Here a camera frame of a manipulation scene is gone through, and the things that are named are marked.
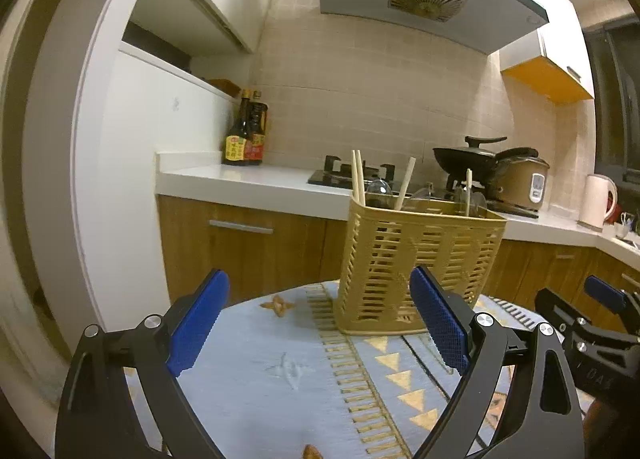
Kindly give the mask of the clear plastic spoon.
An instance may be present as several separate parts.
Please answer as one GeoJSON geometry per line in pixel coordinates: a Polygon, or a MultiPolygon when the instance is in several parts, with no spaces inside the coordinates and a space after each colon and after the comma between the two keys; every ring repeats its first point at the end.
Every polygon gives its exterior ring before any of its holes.
{"type": "Polygon", "coordinates": [[[366,189],[366,205],[370,208],[389,208],[394,199],[393,188],[384,179],[372,179],[366,189]]]}
{"type": "MultiPolygon", "coordinates": [[[[464,193],[465,193],[465,187],[457,187],[454,190],[454,199],[452,199],[452,201],[454,201],[454,206],[456,207],[456,213],[458,215],[465,216],[464,193]]],[[[484,194],[479,191],[472,190],[470,217],[485,217],[486,206],[487,206],[487,203],[486,203],[484,194]]]]}

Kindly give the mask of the patterned blue round mat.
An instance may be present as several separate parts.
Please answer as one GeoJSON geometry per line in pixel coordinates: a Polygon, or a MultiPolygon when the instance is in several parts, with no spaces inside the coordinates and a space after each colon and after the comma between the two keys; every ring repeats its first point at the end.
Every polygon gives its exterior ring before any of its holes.
{"type": "Polygon", "coordinates": [[[179,387],[229,458],[408,458],[459,384],[427,333],[356,337],[335,326],[336,283],[224,309],[179,387]]]}

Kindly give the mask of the black glass gas stove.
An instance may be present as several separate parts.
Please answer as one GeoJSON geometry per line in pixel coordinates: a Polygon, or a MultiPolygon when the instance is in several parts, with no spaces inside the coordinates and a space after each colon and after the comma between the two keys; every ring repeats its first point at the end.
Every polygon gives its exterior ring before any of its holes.
{"type": "MultiPolygon", "coordinates": [[[[515,206],[511,206],[497,200],[492,199],[489,196],[488,192],[488,182],[491,179],[492,172],[495,170],[496,163],[491,169],[491,172],[483,179],[476,180],[474,177],[473,182],[473,191],[479,191],[484,194],[486,199],[487,206],[489,210],[501,212],[501,213],[509,213],[513,215],[524,216],[528,218],[538,218],[538,211],[529,212],[527,210],[523,210],[522,208],[515,208],[515,206]]],[[[393,188],[393,193],[398,194],[401,182],[400,180],[395,178],[395,165],[393,164],[383,164],[379,167],[364,167],[364,189],[367,189],[367,185],[371,182],[372,179],[384,179],[386,182],[390,184],[390,187],[393,188]]],[[[439,200],[449,200],[452,201],[454,199],[454,190],[457,187],[464,186],[464,179],[462,182],[458,182],[457,180],[450,180],[451,177],[448,176],[448,182],[445,185],[445,188],[437,188],[433,185],[432,182],[424,182],[424,184],[420,184],[420,182],[412,182],[408,187],[408,196],[411,197],[416,194],[418,199],[439,199],[439,200]]],[[[326,156],[324,160],[324,165],[321,170],[315,171],[311,174],[311,177],[308,179],[308,184],[318,185],[324,187],[332,187],[332,188],[342,188],[342,189],[352,189],[352,164],[342,162],[339,156],[326,156]]]]}

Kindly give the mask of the white upper cabinet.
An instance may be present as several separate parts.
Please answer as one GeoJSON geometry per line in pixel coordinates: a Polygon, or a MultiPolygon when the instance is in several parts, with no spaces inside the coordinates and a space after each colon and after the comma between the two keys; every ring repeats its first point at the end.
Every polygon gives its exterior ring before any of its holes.
{"type": "Polygon", "coordinates": [[[570,0],[534,0],[549,22],[499,50],[500,71],[553,104],[592,99],[588,50],[570,0]]]}

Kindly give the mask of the dark soy sauce bottle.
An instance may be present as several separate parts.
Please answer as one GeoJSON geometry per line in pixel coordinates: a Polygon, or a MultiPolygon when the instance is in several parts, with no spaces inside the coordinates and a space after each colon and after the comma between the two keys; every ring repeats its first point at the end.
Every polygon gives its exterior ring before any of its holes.
{"type": "Polygon", "coordinates": [[[243,89],[241,101],[234,124],[230,128],[224,140],[224,157],[222,162],[228,165],[245,165],[250,156],[250,93],[249,89],[243,89]]]}

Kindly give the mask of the red label sauce bottle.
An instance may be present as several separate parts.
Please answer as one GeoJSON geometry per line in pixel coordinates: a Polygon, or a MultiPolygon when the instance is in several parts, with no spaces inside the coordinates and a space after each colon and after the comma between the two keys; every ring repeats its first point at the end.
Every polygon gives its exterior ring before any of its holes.
{"type": "Polygon", "coordinates": [[[255,90],[250,102],[250,164],[262,164],[266,142],[268,104],[262,101],[262,92],[255,90]]]}

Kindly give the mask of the dark window frame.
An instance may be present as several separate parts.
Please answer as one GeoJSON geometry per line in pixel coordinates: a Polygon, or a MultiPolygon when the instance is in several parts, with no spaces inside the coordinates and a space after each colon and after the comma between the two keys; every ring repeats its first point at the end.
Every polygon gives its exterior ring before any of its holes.
{"type": "Polygon", "coordinates": [[[596,171],[623,211],[639,211],[639,18],[585,30],[596,103],[596,171]]]}

